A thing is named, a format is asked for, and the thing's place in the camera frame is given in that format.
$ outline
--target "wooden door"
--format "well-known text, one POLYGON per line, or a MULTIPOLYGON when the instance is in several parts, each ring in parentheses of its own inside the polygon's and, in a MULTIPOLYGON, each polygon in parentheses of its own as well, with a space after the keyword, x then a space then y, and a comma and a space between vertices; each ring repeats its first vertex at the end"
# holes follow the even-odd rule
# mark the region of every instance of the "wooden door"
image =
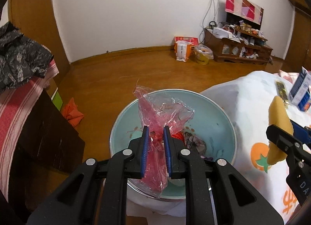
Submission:
POLYGON ((52 0, 9 0, 9 19, 25 36, 48 47, 59 70, 57 85, 69 71, 62 41, 56 26, 52 0))
POLYGON ((309 48, 307 49, 307 57, 306 60, 304 61, 303 67, 311 71, 311 42, 309 44, 309 48))
POLYGON ((285 63, 289 68, 286 71, 301 71, 301 66, 303 66, 306 61, 310 41, 311 18, 296 8, 293 35, 285 58, 285 63))

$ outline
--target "wooden floor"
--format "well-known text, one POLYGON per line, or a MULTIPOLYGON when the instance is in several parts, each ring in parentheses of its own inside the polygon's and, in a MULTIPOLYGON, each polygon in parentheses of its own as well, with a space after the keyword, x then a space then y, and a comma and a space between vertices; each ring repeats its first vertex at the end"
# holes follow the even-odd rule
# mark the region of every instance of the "wooden floor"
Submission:
MULTIPOLYGON (((281 63, 267 66, 277 72, 281 63)), ((135 85, 155 90, 166 88, 201 92, 213 85, 234 80, 250 72, 265 70, 263 65, 216 63, 200 65, 193 59, 176 61, 173 51, 146 52, 108 57, 105 55, 80 60, 71 65, 59 86, 64 103, 74 98, 85 117, 77 127, 85 141, 84 160, 110 158, 110 131, 121 110, 135 99, 135 85)), ((55 171, 34 172, 34 179, 45 175, 46 185, 39 191, 37 202, 53 191, 66 175, 55 171)), ((128 217, 129 224, 147 224, 144 218, 128 217)))

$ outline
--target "yellow sponge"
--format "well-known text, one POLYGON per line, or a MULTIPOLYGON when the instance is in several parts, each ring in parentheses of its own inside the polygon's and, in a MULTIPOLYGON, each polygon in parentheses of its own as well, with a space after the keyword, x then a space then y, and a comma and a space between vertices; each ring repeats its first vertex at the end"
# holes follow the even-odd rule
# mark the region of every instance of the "yellow sponge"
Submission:
MULTIPOLYGON (((269 126, 276 125, 287 133, 293 135, 294 129, 290 118, 286 113, 284 102, 279 96, 275 96, 269 107, 269 126)), ((286 159, 287 155, 280 150, 274 143, 269 142, 267 163, 274 165, 286 159)))

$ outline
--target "metal screw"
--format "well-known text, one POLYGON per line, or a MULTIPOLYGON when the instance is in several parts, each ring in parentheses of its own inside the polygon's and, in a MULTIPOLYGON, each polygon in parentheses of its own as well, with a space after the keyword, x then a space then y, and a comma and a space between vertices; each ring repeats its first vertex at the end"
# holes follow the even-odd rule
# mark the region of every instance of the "metal screw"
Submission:
POLYGON ((221 158, 217 160, 217 164, 219 164, 220 166, 225 166, 227 164, 227 161, 221 158))
POLYGON ((93 165, 93 164, 95 164, 95 162, 96 162, 96 160, 94 158, 89 158, 85 163, 87 165, 93 165))
POLYGON ((129 156, 129 155, 131 155, 133 152, 132 152, 132 150, 130 150, 130 149, 126 149, 126 150, 124 150, 122 153, 123 153, 123 155, 125 155, 125 156, 129 156))
POLYGON ((180 153, 184 156, 187 156, 187 155, 190 155, 190 150, 187 150, 187 149, 183 149, 180 151, 180 153))

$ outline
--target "wall baseboard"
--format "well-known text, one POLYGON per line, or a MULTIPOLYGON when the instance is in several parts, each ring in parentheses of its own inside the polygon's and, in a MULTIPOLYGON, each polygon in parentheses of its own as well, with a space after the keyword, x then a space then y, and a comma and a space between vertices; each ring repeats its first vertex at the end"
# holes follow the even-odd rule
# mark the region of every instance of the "wall baseboard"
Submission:
POLYGON ((101 57, 116 57, 116 56, 123 56, 128 54, 137 54, 137 53, 144 53, 144 52, 152 52, 152 51, 166 51, 166 50, 173 50, 174 45, 167 45, 167 46, 152 46, 152 47, 136 47, 136 48, 129 48, 124 50, 113 51, 109 53, 99 54, 96 56, 91 56, 88 58, 83 58, 72 62, 71 64, 76 65, 84 62, 85 60, 90 60, 90 58, 101 58, 101 57))
POLYGON ((285 62, 285 59, 280 58, 280 57, 276 57, 276 56, 272 56, 272 59, 273 59, 273 60, 276 60, 276 61, 285 62))

